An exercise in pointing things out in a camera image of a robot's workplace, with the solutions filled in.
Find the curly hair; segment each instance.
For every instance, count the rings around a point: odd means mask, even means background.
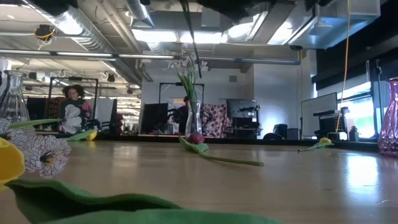
[[[68,98],[68,91],[70,89],[76,90],[78,96],[84,98],[85,97],[85,89],[81,85],[73,85],[73,86],[65,86],[62,89],[62,93]]]

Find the floral curtain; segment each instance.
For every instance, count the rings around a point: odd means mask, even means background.
[[[226,104],[205,104],[203,110],[213,116],[212,120],[206,125],[206,134],[215,138],[225,138],[225,129],[232,126],[232,121],[227,117]]]

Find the whiteboard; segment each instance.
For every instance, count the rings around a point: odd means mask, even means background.
[[[302,130],[304,137],[315,136],[314,131],[318,131],[320,129],[319,117],[314,116],[313,114],[329,110],[337,110],[337,93],[331,93],[329,95],[301,102],[303,119]]]

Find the yellow cable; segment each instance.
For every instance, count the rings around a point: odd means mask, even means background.
[[[337,124],[336,124],[336,132],[338,132],[338,127],[340,125],[341,108],[343,107],[344,89],[346,87],[347,69],[348,69],[349,25],[351,22],[351,7],[352,7],[352,5],[353,5],[353,0],[349,0],[348,21],[347,21],[347,40],[346,40],[346,62],[345,62],[345,69],[344,69],[343,90],[341,91],[340,110],[338,112],[338,118],[337,118]]]
[[[48,37],[50,37],[51,35],[53,35],[55,33],[55,30],[56,29],[54,29],[50,34],[47,34],[47,35],[44,35],[44,36],[39,36],[39,35],[36,35],[36,34],[35,34],[35,36],[37,38],[48,38]]]

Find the woman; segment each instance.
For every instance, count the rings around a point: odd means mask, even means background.
[[[91,107],[83,98],[85,90],[80,85],[66,86],[62,93],[67,98],[61,103],[60,117],[62,128],[75,134],[84,127],[85,120],[91,116]]]

